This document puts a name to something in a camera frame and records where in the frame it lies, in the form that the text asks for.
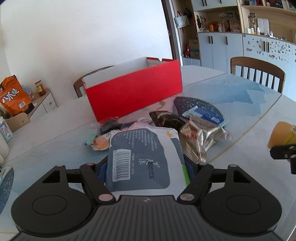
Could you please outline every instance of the sauce jar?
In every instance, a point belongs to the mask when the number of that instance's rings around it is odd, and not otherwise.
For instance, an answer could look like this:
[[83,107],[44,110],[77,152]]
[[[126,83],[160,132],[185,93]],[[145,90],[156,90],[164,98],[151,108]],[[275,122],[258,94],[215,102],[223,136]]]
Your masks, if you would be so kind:
[[43,95],[46,94],[45,89],[43,88],[43,85],[41,83],[41,80],[37,81],[35,83],[35,86],[36,86],[36,88],[37,88],[38,93],[39,93],[40,96],[43,96]]

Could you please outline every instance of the orange snack bag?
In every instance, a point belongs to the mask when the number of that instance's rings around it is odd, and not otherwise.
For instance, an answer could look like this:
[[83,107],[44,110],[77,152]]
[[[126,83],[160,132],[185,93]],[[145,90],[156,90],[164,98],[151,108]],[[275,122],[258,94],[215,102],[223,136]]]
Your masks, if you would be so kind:
[[29,114],[34,109],[28,94],[23,90],[15,75],[7,77],[1,82],[0,100],[3,107],[12,116],[21,112]]

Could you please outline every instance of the chair backrest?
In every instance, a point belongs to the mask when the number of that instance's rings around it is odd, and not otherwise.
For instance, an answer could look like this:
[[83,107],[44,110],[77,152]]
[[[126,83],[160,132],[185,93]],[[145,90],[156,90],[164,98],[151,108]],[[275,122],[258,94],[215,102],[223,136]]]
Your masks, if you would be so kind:
[[81,90],[80,90],[80,88],[83,86],[82,78],[84,78],[84,77],[86,77],[86,76],[88,76],[88,75],[90,75],[90,74],[93,74],[93,73],[95,73],[95,72],[98,72],[98,71],[100,71],[100,70],[107,69],[107,68],[110,68],[110,67],[113,67],[113,66],[114,66],[114,65],[111,65],[111,66],[107,66],[107,67],[104,67],[104,68],[97,69],[97,70],[95,70],[95,71],[93,71],[93,72],[90,72],[90,73],[88,73],[88,74],[82,76],[82,77],[79,78],[78,80],[76,80],[75,83],[73,84],[73,87],[74,87],[74,90],[75,90],[75,92],[76,92],[78,98],[82,97],[82,93],[81,93]]
[[286,74],[284,71],[282,71],[278,66],[275,66],[272,63],[256,59],[256,58],[249,58],[249,57],[233,57],[230,60],[230,66],[231,66],[231,73],[235,74],[236,72],[236,66],[241,66],[241,74],[240,76],[244,76],[244,67],[248,68],[247,72],[247,79],[250,79],[250,69],[254,69],[254,76],[253,81],[256,82],[257,79],[257,70],[261,71],[260,73],[260,80],[259,84],[262,84],[263,80],[263,73],[267,73],[266,80],[265,80],[265,86],[268,87],[269,84],[269,76],[272,75],[272,83],[271,88],[274,89],[275,86],[275,78],[279,78],[279,85],[277,91],[282,93],[285,83],[285,77]]
[[30,121],[30,118],[28,115],[24,112],[17,114],[14,117],[11,117],[9,119],[5,120],[9,128],[12,132],[15,132],[19,128],[23,127],[24,125],[28,124]]

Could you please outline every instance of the red item on shelf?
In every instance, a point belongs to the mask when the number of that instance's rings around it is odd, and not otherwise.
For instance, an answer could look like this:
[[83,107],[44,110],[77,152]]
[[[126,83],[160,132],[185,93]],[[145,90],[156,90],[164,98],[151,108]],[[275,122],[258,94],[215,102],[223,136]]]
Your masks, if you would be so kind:
[[182,92],[178,60],[139,58],[82,79],[98,122],[122,117]]

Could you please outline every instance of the open cardboard box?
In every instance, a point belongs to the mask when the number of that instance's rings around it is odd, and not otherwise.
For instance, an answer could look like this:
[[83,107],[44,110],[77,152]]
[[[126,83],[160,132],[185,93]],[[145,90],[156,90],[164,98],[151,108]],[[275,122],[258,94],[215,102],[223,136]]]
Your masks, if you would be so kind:
[[98,122],[122,117],[182,92],[179,60],[143,57],[82,79]]

